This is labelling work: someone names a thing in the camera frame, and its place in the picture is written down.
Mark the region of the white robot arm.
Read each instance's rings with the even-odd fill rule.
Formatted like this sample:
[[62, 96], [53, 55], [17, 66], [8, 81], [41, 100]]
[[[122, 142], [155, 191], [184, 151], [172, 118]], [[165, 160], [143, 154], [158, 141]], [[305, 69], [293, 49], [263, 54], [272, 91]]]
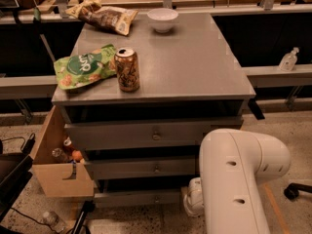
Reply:
[[183, 195], [188, 215], [205, 217], [207, 234], [270, 234], [258, 186], [284, 176], [291, 154], [265, 134], [218, 129], [202, 140], [200, 175]]

